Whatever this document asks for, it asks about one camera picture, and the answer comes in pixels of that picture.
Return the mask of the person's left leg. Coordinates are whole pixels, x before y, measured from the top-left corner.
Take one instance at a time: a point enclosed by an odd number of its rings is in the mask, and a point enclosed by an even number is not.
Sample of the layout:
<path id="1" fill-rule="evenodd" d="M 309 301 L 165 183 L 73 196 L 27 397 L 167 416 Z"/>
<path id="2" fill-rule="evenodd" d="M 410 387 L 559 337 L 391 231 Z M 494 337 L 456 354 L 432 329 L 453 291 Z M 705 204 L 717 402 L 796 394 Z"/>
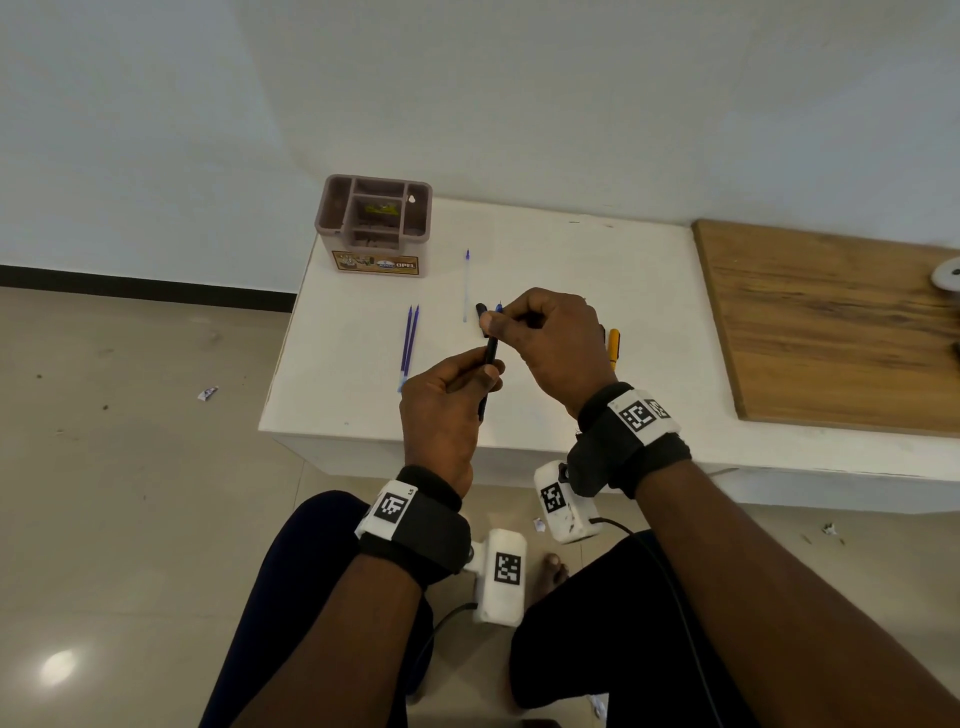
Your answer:
<path id="1" fill-rule="evenodd" d="M 274 539 L 198 728 L 231 728 L 306 637 L 358 555 L 368 504 L 346 491 L 308 498 Z"/>

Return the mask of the person's foot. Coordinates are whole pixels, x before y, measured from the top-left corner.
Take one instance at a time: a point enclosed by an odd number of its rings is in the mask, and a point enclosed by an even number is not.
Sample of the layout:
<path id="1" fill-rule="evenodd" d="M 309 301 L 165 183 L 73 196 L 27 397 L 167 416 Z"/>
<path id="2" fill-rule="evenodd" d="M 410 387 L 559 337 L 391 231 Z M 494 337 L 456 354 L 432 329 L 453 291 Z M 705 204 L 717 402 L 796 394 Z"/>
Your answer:
<path id="1" fill-rule="evenodd" d="M 552 594 L 570 578 L 568 566 L 561 556 L 547 552 L 534 565 L 528 576 L 526 607 L 530 608 Z"/>

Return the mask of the person's right forearm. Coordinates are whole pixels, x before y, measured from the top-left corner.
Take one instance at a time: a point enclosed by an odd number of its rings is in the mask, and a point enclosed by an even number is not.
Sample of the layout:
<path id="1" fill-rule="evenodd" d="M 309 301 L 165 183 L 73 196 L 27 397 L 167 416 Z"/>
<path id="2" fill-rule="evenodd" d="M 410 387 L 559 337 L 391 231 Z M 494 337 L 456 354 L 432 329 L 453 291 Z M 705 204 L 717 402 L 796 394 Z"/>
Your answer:
<path id="1" fill-rule="evenodd" d="M 960 699 L 696 464 L 633 497 L 764 728 L 960 728 Z"/>

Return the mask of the person's left forearm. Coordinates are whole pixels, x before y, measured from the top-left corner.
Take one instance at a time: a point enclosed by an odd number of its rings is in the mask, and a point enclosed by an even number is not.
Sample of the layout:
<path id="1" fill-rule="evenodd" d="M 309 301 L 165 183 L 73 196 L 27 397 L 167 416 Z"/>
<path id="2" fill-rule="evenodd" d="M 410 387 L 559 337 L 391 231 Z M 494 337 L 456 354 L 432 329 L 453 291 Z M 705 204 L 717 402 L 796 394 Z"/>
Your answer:
<path id="1" fill-rule="evenodd" d="M 356 556 L 231 728 L 386 728 L 423 594 L 400 566 Z"/>

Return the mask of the wooden board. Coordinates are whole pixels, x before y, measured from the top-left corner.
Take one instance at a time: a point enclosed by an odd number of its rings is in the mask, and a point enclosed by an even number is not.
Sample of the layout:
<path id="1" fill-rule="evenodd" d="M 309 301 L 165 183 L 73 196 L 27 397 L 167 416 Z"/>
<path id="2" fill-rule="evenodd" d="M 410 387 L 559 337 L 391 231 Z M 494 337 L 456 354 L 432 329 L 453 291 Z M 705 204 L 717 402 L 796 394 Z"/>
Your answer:
<path id="1" fill-rule="evenodd" d="M 960 249 L 691 225 L 739 419 L 960 438 Z"/>

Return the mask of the person's right hand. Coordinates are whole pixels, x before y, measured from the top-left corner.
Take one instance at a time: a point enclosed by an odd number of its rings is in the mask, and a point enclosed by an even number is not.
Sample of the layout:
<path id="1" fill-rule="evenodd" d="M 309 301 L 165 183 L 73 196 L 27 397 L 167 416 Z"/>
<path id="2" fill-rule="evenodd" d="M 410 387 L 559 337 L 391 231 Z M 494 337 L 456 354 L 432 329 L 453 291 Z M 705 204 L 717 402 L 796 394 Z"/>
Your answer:
<path id="1" fill-rule="evenodd" d="M 519 354 L 539 388 L 572 417 L 618 381 L 596 311 L 583 297 L 531 288 L 502 312 L 525 321 L 532 334 L 527 341 L 500 342 Z"/>

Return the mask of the brown plastic organizer box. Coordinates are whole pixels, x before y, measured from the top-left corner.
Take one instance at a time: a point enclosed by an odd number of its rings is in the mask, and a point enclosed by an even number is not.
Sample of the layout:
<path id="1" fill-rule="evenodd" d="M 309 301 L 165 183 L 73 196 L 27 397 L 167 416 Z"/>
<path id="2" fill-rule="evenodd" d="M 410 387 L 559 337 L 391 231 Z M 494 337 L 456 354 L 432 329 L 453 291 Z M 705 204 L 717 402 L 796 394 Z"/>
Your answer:
<path id="1" fill-rule="evenodd" d="M 424 181 L 333 174 L 315 216 L 336 271 L 399 278 L 428 272 L 433 188 Z"/>

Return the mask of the person's right leg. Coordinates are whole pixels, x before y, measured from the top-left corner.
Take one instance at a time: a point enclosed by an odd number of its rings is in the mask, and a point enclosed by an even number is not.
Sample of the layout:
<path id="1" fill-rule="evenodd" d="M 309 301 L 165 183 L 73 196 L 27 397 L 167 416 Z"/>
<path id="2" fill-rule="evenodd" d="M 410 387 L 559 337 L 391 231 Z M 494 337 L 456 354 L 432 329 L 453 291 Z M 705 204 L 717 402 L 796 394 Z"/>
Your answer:
<path id="1" fill-rule="evenodd" d="M 509 681 L 525 710 L 608 694 L 606 728 L 761 728 L 650 529 L 527 609 Z"/>

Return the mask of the black pen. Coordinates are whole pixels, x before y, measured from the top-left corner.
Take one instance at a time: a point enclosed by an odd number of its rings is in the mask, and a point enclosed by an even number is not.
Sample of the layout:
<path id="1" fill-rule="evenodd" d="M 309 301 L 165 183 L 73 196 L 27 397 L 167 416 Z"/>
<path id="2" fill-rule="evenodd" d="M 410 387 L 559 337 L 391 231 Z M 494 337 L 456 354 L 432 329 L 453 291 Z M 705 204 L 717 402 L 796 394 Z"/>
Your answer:
<path id="1" fill-rule="evenodd" d="M 488 311 L 486 304 L 482 302 L 476 303 L 475 309 L 478 314 L 478 318 L 481 318 L 483 314 Z M 496 338 L 491 338 L 487 334 L 485 334 L 485 338 L 486 338 L 486 349 L 485 349 L 485 356 L 484 356 L 484 364 L 493 364 L 497 359 L 498 340 Z M 480 424 L 482 424 L 485 419 L 487 402 L 488 402 L 488 395 L 485 394 L 478 405 L 478 419 Z"/>

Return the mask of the person's leg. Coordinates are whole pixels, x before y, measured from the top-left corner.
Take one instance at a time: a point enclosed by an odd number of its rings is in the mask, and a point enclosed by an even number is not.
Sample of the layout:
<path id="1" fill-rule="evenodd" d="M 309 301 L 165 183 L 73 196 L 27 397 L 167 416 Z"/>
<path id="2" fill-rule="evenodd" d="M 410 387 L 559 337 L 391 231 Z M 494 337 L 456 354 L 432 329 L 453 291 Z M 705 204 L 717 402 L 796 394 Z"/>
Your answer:
<path id="1" fill-rule="evenodd" d="M 306 637 L 358 555 L 368 504 L 346 491 L 308 498 L 274 539 L 198 728 L 231 728 Z"/>
<path id="2" fill-rule="evenodd" d="M 527 609 L 509 681 L 525 710 L 608 694 L 606 728 L 761 728 L 650 529 Z"/>

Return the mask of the black baseboard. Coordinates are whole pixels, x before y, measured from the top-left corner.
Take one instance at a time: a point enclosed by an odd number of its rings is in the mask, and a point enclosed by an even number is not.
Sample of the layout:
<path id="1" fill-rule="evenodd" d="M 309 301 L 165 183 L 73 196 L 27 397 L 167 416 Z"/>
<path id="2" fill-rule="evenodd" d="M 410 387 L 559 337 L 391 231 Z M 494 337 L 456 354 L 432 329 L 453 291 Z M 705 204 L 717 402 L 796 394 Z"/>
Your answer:
<path id="1" fill-rule="evenodd" d="M 97 297 L 291 313 L 297 294 L 0 264 L 0 287 Z"/>

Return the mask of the person's left hand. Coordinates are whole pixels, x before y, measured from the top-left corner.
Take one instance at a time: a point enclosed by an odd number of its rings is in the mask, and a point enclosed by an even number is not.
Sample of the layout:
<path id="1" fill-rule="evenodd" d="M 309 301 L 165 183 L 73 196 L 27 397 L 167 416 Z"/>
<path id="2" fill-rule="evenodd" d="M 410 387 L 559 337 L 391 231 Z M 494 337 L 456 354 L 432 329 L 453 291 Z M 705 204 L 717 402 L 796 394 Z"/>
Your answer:
<path id="1" fill-rule="evenodd" d="M 445 358 L 409 378 L 401 390 L 405 465 L 426 468 L 459 497 L 464 497 L 474 482 L 478 406 L 485 394 L 449 394 L 449 383 L 462 370 L 484 364 L 485 350 L 482 346 Z"/>

